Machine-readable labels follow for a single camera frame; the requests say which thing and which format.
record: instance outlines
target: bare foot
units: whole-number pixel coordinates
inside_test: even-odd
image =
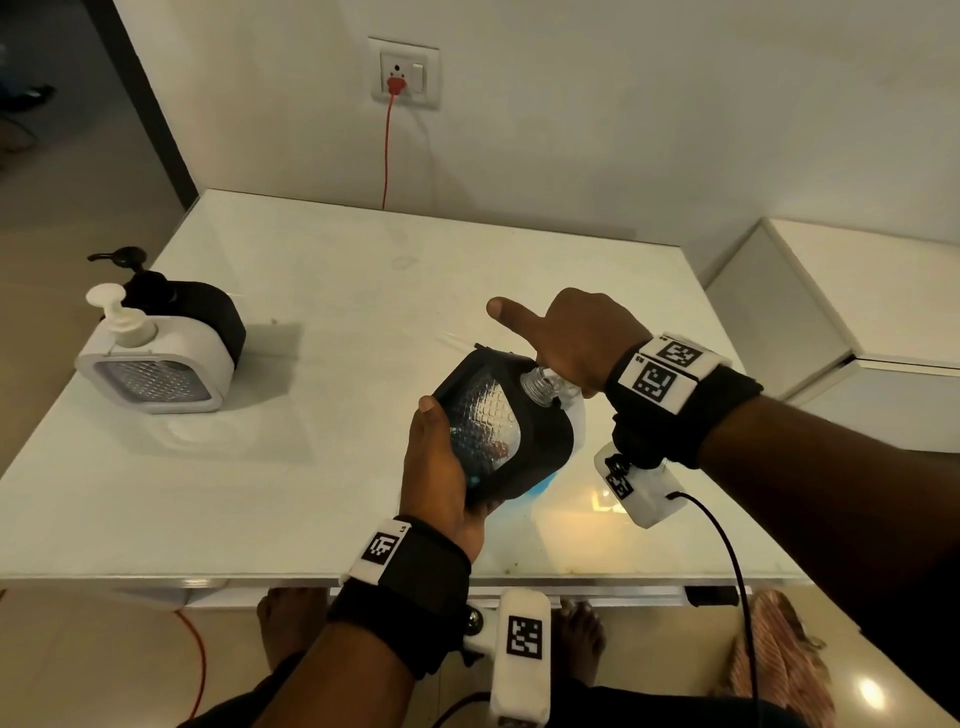
[[[603,624],[585,601],[576,606],[561,602],[553,611],[553,680],[565,677],[593,687],[600,666],[600,655],[607,648]]]
[[[271,589],[256,605],[270,672],[290,655],[310,648],[326,624],[328,590]]]

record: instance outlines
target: hand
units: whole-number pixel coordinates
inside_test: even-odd
[[[421,397],[403,458],[400,515],[425,521],[464,550],[471,563],[483,547],[487,516],[499,503],[467,509],[467,479],[450,447],[450,422],[432,397]]]
[[[565,288],[542,318],[510,299],[487,301],[487,313],[537,350],[537,361],[579,386],[584,397],[603,390],[613,365],[630,347],[653,338],[604,293]]]

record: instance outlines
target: wall socket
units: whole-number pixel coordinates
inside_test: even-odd
[[[422,45],[367,38],[370,47],[370,92],[377,101],[390,101],[387,79],[398,76],[407,87],[396,102],[435,109],[440,105],[440,51]]]

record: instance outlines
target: red cable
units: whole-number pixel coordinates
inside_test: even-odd
[[[383,202],[380,203],[380,209],[387,208],[387,183],[390,181],[390,112],[394,108],[394,99],[406,87],[407,82],[397,76],[387,79],[390,103],[387,105],[387,131],[383,136]]]
[[[190,711],[190,717],[187,719],[193,720],[197,716],[197,709],[200,708],[200,701],[204,699],[204,688],[206,687],[206,649],[204,648],[204,641],[200,637],[200,632],[193,626],[193,622],[187,619],[179,609],[176,610],[174,614],[177,615],[180,621],[186,625],[186,628],[190,630],[190,634],[193,635],[193,639],[197,641],[197,647],[200,649],[200,689],[197,690],[197,699],[193,701],[193,710]]]

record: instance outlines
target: forearm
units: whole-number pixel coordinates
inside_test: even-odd
[[[329,624],[255,728],[394,728],[403,722],[414,676],[373,633]]]
[[[699,464],[849,613],[960,546],[960,469],[765,397],[710,433]]]

